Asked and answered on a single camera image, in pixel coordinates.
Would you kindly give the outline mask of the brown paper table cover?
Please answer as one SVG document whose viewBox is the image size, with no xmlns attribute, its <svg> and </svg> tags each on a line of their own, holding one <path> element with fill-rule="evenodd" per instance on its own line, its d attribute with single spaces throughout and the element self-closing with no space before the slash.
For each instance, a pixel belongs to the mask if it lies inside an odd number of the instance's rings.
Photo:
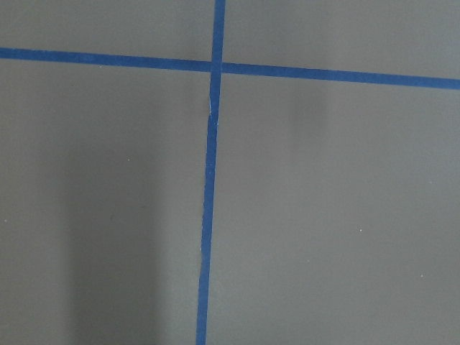
<svg viewBox="0 0 460 345">
<path fill-rule="evenodd" d="M 3 1 L 1 342 L 459 342 L 457 1 Z"/>
</svg>

